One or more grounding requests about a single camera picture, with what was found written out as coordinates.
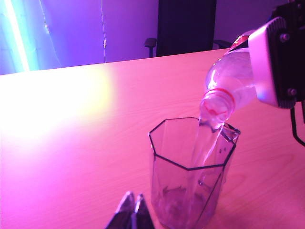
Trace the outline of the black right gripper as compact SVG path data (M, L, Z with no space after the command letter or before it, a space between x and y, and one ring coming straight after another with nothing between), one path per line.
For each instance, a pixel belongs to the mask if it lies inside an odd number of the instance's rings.
M292 109L304 100L305 0L276 6L271 21L248 39L259 101Z

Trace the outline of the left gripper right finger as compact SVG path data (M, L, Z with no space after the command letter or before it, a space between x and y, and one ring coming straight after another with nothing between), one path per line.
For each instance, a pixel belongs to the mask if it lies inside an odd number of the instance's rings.
M144 195L137 196L134 212L131 214L132 229L155 229Z

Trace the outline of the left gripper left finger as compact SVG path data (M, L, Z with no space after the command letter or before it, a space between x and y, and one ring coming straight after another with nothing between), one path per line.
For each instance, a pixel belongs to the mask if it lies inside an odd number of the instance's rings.
M134 212L134 193L127 191L120 200L117 209L105 229L131 229Z

